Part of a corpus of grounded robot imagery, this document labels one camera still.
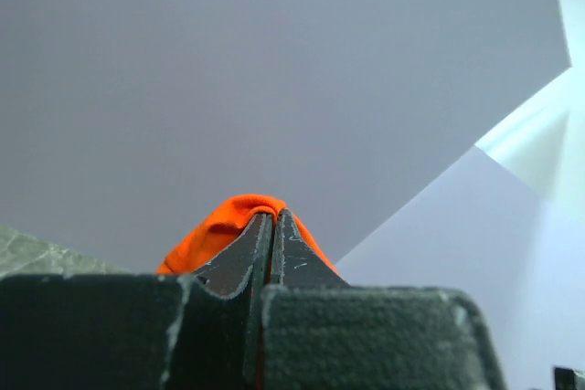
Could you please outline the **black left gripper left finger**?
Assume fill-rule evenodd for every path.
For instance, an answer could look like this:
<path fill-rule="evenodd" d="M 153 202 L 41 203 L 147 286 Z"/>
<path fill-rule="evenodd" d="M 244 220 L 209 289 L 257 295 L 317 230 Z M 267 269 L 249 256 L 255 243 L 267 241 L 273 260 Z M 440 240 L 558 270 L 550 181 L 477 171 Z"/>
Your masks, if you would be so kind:
<path fill-rule="evenodd" d="M 272 219 L 183 275 L 1 281 L 4 389 L 251 389 Z"/>

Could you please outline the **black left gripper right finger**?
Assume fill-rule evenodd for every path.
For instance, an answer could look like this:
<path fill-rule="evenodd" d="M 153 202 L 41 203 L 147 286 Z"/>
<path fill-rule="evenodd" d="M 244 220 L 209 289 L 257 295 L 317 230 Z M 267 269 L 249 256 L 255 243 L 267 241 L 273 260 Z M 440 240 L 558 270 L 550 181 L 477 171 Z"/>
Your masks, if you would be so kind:
<path fill-rule="evenodd" d="M 266 389 L 503 389 L 484 316 L 464 292 L 353 287 L 278 216 L 262 294 Z"/>

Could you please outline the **orange t shirt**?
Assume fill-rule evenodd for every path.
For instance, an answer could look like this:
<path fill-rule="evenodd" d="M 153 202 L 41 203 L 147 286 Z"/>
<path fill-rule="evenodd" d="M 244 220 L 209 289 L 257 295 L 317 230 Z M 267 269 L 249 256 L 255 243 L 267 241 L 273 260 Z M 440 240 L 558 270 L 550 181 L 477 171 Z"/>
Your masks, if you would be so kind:
<path fill-rule="evenodd" d="M 279 214 L 286 208 L 284 201 L 273 196 L 234 195 L 171 249 L 154 273 L 174 275 L 193 272 L 239 237 L 255 215 L 267 214 L 273 223 L 277 223 Z"/>

